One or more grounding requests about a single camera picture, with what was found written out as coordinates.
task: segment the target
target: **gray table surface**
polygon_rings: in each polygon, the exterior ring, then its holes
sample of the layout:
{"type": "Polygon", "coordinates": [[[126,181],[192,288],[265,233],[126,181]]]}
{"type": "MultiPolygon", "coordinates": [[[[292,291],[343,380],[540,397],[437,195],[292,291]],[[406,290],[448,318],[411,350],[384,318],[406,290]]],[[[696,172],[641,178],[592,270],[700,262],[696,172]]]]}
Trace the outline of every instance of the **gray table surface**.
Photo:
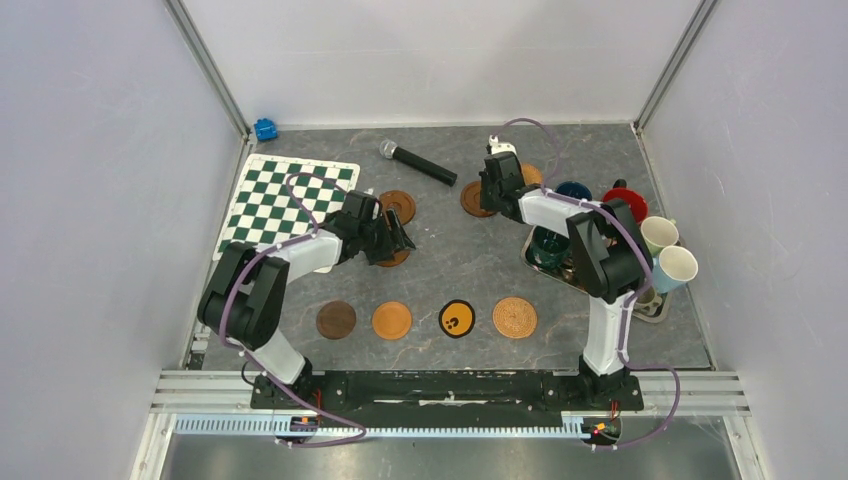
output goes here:
{"type": "MultiPolygon", "coordinates": [[[[625,178],[658,212],[648,168],[629,126],[551,128],[564,148],[562,174],[554,185],[576,180],[601,197],[616,179],[625,178]]],[[[287,288],[280,328],[316,369],[576,368],[588,332],[588,297],[522,263],[529,226],[501,216],[475,218],[460,205],[462,188],[479,179],[491,132],[492,127],[287,131],[258,146],[258,153],[269,155],[359,164],[358,190],[403,190],[417,204],[415,218],[405,227],[417,250],[402,265],[369,266],[360,255],[287,288]],[[383,138],[455,171],[456,185],[448,187],[383,159],[377,150],[383,138]],[[495,304],[509,296],[523,297],[536,308],[539,324],[529,338],[505,338],[492,323],[495,304]],[[447,337],[437,323],[439,310],[453,299],[468,301],[477,315],[474,330],[461,339],[447,337]],[[332,300],[350,303],[357,313],[356,328],[341,340],[327,340],[315,328],[318,310],[332,300]],[[406,304],[414,318],[409,334],[397,341],[379,338],[371,327],[371,314],[388,301],[406,304]]],[[[546,173],[554,168],[553,149],[535,127],[510,127],[501,140],[516,146],[523,163],[546,173]]],[[[629,352],[636,364],[709,366],[687,290],[675,293],[664,322],[634,319],[629,352]]],[[[242,363],[232,350],[212,341],[203,368],[234,370],[242,363]]]]}

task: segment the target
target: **white cup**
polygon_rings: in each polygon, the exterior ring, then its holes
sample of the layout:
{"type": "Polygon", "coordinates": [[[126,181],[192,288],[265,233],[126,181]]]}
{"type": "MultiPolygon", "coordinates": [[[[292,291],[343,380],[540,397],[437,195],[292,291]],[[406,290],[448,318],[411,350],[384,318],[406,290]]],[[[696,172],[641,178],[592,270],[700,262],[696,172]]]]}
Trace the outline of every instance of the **white cup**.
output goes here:
{"type": "Polygon", "coordinates": [[[652,257],[656,257],[665,247],[670,247],[680,240],[680,232],[677,231],[674,220],[663,217],[648,217],[642,220],[639,230],[652,257]]]}

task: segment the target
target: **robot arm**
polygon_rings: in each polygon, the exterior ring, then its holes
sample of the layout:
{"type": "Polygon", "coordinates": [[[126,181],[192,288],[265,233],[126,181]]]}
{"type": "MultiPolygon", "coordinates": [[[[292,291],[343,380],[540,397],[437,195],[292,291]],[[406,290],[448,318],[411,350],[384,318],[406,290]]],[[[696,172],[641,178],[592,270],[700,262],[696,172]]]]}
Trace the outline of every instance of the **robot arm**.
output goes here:
{"type": "Polygon", "coordinates": [[[519,223],[547,228],[571,240],[577,278],[591,296],[589,338],[580,369],[592,379],[594,390],[608,390],[607,384],[618,384],[617,377],[627,374],[618,356],[621,312],[624,300],[644,283],[645,277],[638,257],[623,241],[621,233],[600,213],[584,205],[592,203],[612,214],[636,240],[641,255],[650,261],[633,214],[620,199],[600,204],[553,193],[544,195],[539,185],[524,184],[514,148],[500,143],[492,145],[490,141],[490,151],[494,154],[485,159],[485,169],[480,172],[481,207],[519,223]]]}
{"type": "Polygon", "coordinates": [[[245,265],[257,251],[268,246],[227,245],[206,287],[197,309],[197,318],[216,334],[224,304],[233,288],[238,288],[227,322],[227,338],[250,350],[269,373],[292,385],[302,373],[311,373],[303,357],[277,328],[286,285],[319,268],[337,265],[365,252],[372,265],[389,260],[401,250],[414,249],[394,210],[382,211],[373,196],[352,191],[341,210],[328,216],[318,233],[263,258],[245,279],[249,292],[234,285],[245,265]]]}

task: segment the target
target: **cork coaster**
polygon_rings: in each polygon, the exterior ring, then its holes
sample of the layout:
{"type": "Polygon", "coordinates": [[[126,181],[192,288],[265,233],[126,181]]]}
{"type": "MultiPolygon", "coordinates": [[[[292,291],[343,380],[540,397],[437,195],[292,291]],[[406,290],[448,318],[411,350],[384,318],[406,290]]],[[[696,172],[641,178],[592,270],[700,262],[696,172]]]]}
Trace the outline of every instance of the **cork coaster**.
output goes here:
{"type": "Polygon", "coordinates": [[[495,305],[492,313],[495,328],[507,338],[527,338],[538,324],[536,309],[530,302],[519,297],[507,297],[495,305]]]}
{"type": "Polygon", "coordinates": [[[412,313],[400,302],[386,302],[371,317],[374,332],[386,340],[397,340],[412,328],[412,313]]]}
{"type": "Polygon", "coordinates": [[[521,175],[524,177],[525,185],[532,185],[534,183],[541,183],[545,180],[545,177],[542,175],[542,172],[539,171],[538,168],[530,165],[529,163],[521,164],[521,175]]]}

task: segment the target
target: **chess board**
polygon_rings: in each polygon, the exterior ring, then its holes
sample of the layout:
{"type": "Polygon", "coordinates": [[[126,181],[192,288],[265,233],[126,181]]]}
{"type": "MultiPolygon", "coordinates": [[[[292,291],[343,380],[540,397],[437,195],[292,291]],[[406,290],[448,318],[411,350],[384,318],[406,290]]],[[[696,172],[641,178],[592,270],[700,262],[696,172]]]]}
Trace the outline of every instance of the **chess board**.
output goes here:
{"type": "MultiPolygon", "coordinates": [[[[356,187],[359,165],[254,153],[247,158],[230,199],[227,218],[218,236],[217,261],[232,241],[272,244],[308,232],[312,225],[286,191],[286,180],[297,172],[332,179],[345,191],[356,187]]],[[[318,222],[341,208],[344,194],[316,178],[297,177],[292,194],[303,201],[318,222]]]]}

